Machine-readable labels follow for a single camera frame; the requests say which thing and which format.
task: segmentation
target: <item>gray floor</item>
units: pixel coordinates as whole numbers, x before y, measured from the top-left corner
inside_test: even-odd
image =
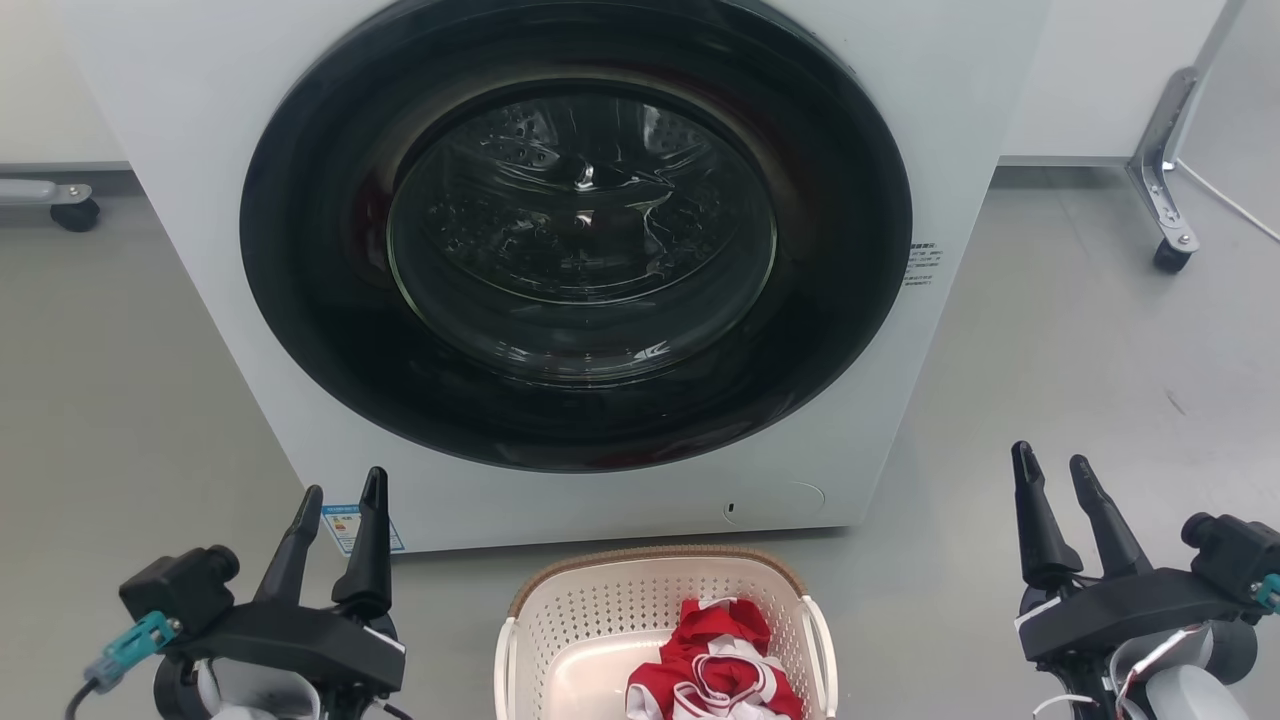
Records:
[[[1280,10],[1252,4],[1185,151],[1272,224],[1277,36]],[[40,211],[0,214],[9,717],[61,707],[81,667],[127,625],[115,587],[155,556],[229,544],[247,594],[300,497],[146,199],[128,177],[97,188],[102,224],[91,234],[64,233]],[[1073,452],[1091,456],[1157,564],[1189,560],[1178,529],[1198,510],[1280,525],[1280,246],[1178,190],[1206,247],[1169,278],[1149,269],[1156,232],[1124,177],[998,173],[870,520],[732,538],[777,552],[812,583],[838,644],[842,716],[1025,717],[1057,692],[1020,660],[1011,625],[1015,439],[1052,473],[1082,551]],[[490,716],[493,642],[512,594],[543,565],[599,547],[399,559],[394,615],[411,653],[401,705],[420,720]],[[323,603],[340,569],[317,543],[307,600]],[[1261,635],[1238,696],[1270,717],[1280,620]],[[148,683],[136,671],[82,717],[154,716]]]

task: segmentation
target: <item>red and white clothing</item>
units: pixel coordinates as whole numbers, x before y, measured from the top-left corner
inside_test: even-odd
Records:
[[[801,720],[804,708],[776,657],[755,603],[686,600],[680,625],[627,680],[630,720]]]

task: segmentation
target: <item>brown basket rim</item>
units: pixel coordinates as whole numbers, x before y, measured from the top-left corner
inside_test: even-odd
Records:
[[[739,557],[742,560],[755,560],[762,565],[767,565],[773,570],[777,570],[787,583],[796,591],[797,596],[806,596],[809,591],[805,588],[804,582],[796,575],[795,570],[790,565],[783,562],[774,555],[764,552],[763,550],[753,550],[750,547],[739,547],[732,544],[664,544],[655,547],[635,547],[630,550],[611,550],[608,552],[595,552],[591,555],[581,555],[579,557],[568,557],[561,560],[559,562],[553,562],[547,568],[539,570],[532,578],[520,588],[516,593],[516,598],[511,602],[511,610],[507,612],[508,618],[520,618],[520,611],[524,610],[525,602],[529,596],[532,594],[538,585],[547,582],[554,575],[561,573],[567,573],[570,570],[581,570],[584,568],[594,568],[596,565],[612,565],[614,562],[627,562],[631,560],[657,560],[662,557]]]

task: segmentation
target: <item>laundry basket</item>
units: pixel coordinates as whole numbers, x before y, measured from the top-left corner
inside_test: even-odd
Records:
[[[776,557],[728,546],[652,547],[557,562],[529,580],[493,666],[498,720],[620,720],[627,678],[680,621],[689,598],[750,600],[773,630],[804,717],[835,717],[836,656],[822,610]]]

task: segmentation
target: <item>round glass door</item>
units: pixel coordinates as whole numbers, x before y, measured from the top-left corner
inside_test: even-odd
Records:
[[[742,439],[856,360],[911,214],[838,60],[751,0],[483,10],[371,18],[259,143],[244,269],[312,379],[442,452],[608,471]]]

